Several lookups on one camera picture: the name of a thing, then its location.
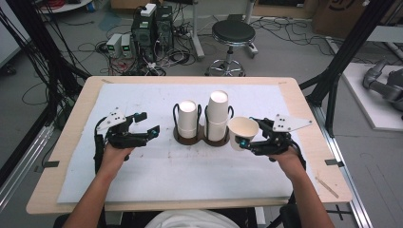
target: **concrete floor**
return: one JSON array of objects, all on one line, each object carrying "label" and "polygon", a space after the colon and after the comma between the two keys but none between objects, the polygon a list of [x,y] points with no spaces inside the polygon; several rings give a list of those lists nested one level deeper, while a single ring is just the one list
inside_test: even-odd
[{"label": "concrete floor", "polygon": [[[92,21],[83,26],[70,26],[60,24],[70,49],[79,60],[83,60],[83,66],[92,75],[106,75],[102,70],[106,68],[106,60],[98,53],[78,51],[88,48],[100,41],[106,40],[107,35],[114,32],[128,32],[131,14],[124,14],[108,9],[107,7],[88,13],[83,9],[61,13],[57,18],[63,22],[79,24]],[[203,17],[200,19],[200,28],[207,25],[201,34],[211,33],[211,26],[215,19]],[[302,24],[294,25],[294,32],[306,33],[308,37],[316,36],[311,32],[310,22],[302,21]],[[235,51],[235,59],[246,68],[247,76],[276,76],[293,77],[299,83],[315,77],[321,73],[332,61],[330,48],[322,39],[314,39],[317,45],[296,45],[290,41],[284,41],[278,37],[287,37],[284,28],[280,30],[266,30],[256,28],[257,38],[255,45],[259,54],[251,59],[243,49]],[[291,34],[294,40],[302,36]],[[55,38],[60,50],[66,50],[61,46],[60,40]],[[167,76],[186,75],[203,76],[207,66],[225,55],[226,47],[219,45],[209,36],[201,36],[201,45],[205,52],[205,58],[191,66],[173,66],[166,70]],[[365,59],[368,63],[376,62],[387,56],[390,62],[397,65],[402,62],[377,43],[367,43],[357,54],[355,61]],[[29,105],[22,102],[22,97],[32,86],[40,83],[35,77],[29,60],[23,53],[17,54],[11,62],[17,69],[16,75],[4,75],[0,77],[0,93],[2,99],[0,119],[0,165],[3,165],[10,156],[15,146],[21,141],[30,126],[44,109],[40,104],[46,100],[45,87],[37,86],[24,97],[25,102],[38,105]],[[309,94],[311,89],[303,91]],[[400,132],[372,130],[363,112],[359,108],[351,91],[343,80],[340,80],[336,102],[336,114],[334,121],[336,140],[343,154],[347,167],[354,179],[357,191],[369,214],[373,227],[402,227],[403,226],[403,183],[400,178],[402,172],[401,163],[403,155],[401,141],[403,134]],[[29,197],[40,178],[40,173],[34,171],[39,165],[45,152],[56,141],[60,131],[54,133],[52,140],[38,161],[29,170],[15,194],[0,214],[2,227],[50,227],[57,215],[34,216],[27,214],[25,207]],[[340,210],[349,210],[345,204],[339,205]],[[335,205],[326,205],[329,210],[335,210]],[[264,208],[266,221],[269,222],[278,215],[277,207]],[[111,220],[118,217],[110,214]],[[338,215],[331,215],[336,227],[356,227],[354,218],[344,215],[343,220]]]}]

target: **human hand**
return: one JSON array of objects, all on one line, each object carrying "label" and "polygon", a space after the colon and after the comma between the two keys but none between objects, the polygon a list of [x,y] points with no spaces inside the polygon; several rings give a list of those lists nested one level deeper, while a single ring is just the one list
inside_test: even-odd
[{"label": "human hand", "polygon": [[113,147],[110,143],[107,143],[97,177],[101,177],[106,181],[113,181],[125,161],[125,156],[130,155],[133,149],[134,148],[118,149]]},{"label": "human hand", "polygon": [[297,151],[292,146],[289,146],[288,150],[282,154],[269,155],[269,157],[278,162],[282,171],[284,171],[287,178],[291,181],[300,177],[300,175],[306,175],[297,155]]}]

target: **paper cup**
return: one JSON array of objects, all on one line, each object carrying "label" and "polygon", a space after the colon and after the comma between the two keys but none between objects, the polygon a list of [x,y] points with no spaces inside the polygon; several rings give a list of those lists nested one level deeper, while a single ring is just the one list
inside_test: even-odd
[{"label": "paper cup", "polygon": [[216,142],[220,141],[225,137],[227,121],[223,123],[205,123],[204,125],[204,136],[209,141]]},{"label": "paper cup", "polygon": [[259,125],[256,121],[246,117],[234,117],[228,122],[229,141],[235,150],[243,150],[240,145],[235,142],[236,136],[252,140],[259,132]]},{"label": "paper cup", "polygon": [[198,134],[196,128],[192,130],[183,130],[180,127],[178,127],[178,133],[185,139],[192,139]]},{"label": "paper cup", "polygon": [[198,107],[193,101],[187,100],[179,104],[178,127],[184,131],[196,129],[198,121]]},{"label": "paper cup", "polygon": [[222,90],[211,93],[206,113],[209,122],[225,122],[228,119],[228,94]]}]

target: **wooden table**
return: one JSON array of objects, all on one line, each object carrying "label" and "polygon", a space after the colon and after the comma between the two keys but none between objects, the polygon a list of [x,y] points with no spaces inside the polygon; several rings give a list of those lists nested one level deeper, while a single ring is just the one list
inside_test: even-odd
[{"label": "wooden table", "polygon": [[[60,161],[58,167],[46,168],[27,205],[30,214],[53,214],[71,212],[75,203],[57,203],[65,180],[71,155],[80,140],[86,120],[94,106],[103,84],[224,84],[224,85],[271,85],[278,86],[290,115],[314,120],[297,82],[292,78],[269,77],[90,77],[81,92],[67,124],[56,143],[50,161]],[[327,165],[325,160],[334,158],[316,122],[298,131],[306,160],[317,181],[322,202],[348,202],[351,192],[337,165]],[[231,199],[203,201],[153,201],[107,203],[108,211],[167,210],[190,208],[228,208],[246,206],[281,205],[279,199]]]}]

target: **round stool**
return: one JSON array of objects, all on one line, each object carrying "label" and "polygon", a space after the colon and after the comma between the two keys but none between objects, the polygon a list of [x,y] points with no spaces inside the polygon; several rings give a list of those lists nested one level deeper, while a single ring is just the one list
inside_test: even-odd
[{"label": "round stool", "polygon": [[206,70],[205,76],[245,76],[243,66],[232,59],[234,47],[250,45],[255,40],[255,30],[242,21],[224,20],[219,21],[212,27],[213,37],[218,42],[229,46],[226,58],[216,60]]}]

